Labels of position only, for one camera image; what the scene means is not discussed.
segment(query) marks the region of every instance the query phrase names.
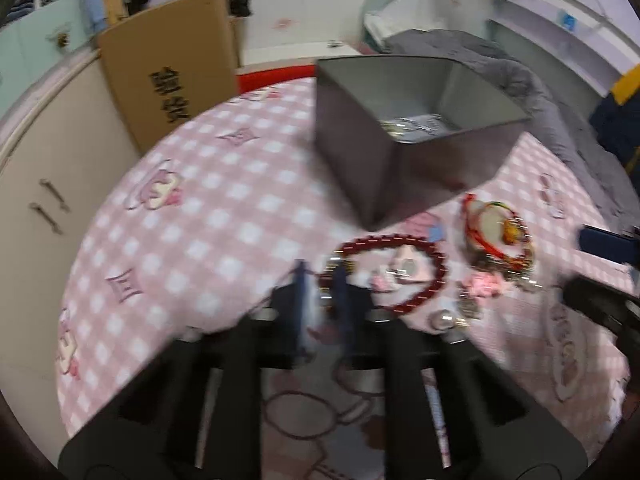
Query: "bracelet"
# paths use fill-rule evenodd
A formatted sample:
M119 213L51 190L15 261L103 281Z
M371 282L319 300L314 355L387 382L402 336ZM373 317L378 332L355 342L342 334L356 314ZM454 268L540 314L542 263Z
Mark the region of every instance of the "bracelet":
M524 220L520 218L515 211L513 211L510 207L503 204L502 202L489 202L484 204L482 209L478 211L475 215L471 215L469 213L468 207L473 200L476 199L476 196L473 193L467 193L465 199L463 201L463 211L465 214L465 232L467 236L469 236L473 241L475 241L478 245L482 247L484 252L486 252L489 256L494 257L500 262L505 263L510 270L521 271L529 269L529 267L533 264L533 246L531 243L531 235L529 234L529 230L524 224ZM519 256L513 257L508 254L503 253L497 247L491 245L477 229L476 224L480 215L489 207L500 207L508 211L512 221L515 225L515 228L520 231L522 237L524 239L524 249L522 254Z
M417 237L413 235L380 235L369 236L366 238L357 238L351 242L344 243L333 252L329 258L324 271L318 278L321 297L325 301L331 300L331 283L334 278L334 270L342 263L345 264L347 272L353 272L354 264L348 259L349 256L373 249L396 248L403 245L411 245L425 253L433 261L436 267L436 273L433 281L427 285L422 291L415 294L407 301L395 306L385 307L396 314L408 314L421 306L423 303L433 298L436 293L444 286L444 278L447 275L447 267L444 266L445 255L436 250L436 244L427 240L427 238Z

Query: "chinese characters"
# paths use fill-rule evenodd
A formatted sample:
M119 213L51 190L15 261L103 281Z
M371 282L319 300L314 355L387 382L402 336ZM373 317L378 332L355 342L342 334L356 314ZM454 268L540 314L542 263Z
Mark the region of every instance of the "chinese characters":
M165 66L160 72L153 72L149 77L156 92L166 96L162 101L161 110L166 113L169 123L175 123L178 119L191 119L187 106L189 101L181 95L172 95L182 90L180 86L180 73L169 66Z

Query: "open box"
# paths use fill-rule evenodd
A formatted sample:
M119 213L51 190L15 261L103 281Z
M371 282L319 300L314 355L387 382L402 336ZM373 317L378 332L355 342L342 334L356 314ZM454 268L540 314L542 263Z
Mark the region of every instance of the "open box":
M449 59L335 57L316 75L316 149L370 231L494 177L529 119ZM399 118L438 128L394 136L380 123Z

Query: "round table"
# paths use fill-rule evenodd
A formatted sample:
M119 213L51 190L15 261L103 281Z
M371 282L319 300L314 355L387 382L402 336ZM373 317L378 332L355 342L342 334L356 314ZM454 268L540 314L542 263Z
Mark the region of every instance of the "round table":
M307 78L216 106L158 143L105 200L72 267L58 327L58 397L69 434L172 334L185 326L208 332L232 326L295 259L320 271L339 244L364 234L314 153L314 103L314 80ZM562 219L542 199L543 174L557 183ZM530 134L474 192L506 202L524 218L546 289L511 288L489 300L470 336L592 458L620 418L628 370L609 333L563 308L555 285L573 269L631 291L628 273L577 251L576 229L604 228L604 222L572 173ZM459 240L461 198L430 210L447 229L441 250L449 273L446 288L404 318L414 328L424 330L433 310L455 308L456 282L470 272ZM418 216L383 232L424 234L420 225ZM375 265L389 259L368 254L354 280L366 283ZM316 345L311 362L264 374L265 478L267 472L301 478L312 470L377 478L383 471L380 372L350 371L332 327L319 323L307 331ZM428 374L425 382L433 387ZM440 431L444 437L445 428Z

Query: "gray blanket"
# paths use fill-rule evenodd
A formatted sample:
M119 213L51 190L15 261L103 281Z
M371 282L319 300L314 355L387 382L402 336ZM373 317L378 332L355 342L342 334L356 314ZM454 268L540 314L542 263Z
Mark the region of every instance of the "gray blanket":
M612 231L640 225L638 196L616 157L597 143L590 124L497 44L458 30L408 30L389 38L386 49L454 59L480 73L532 116L527 130L573 171Z

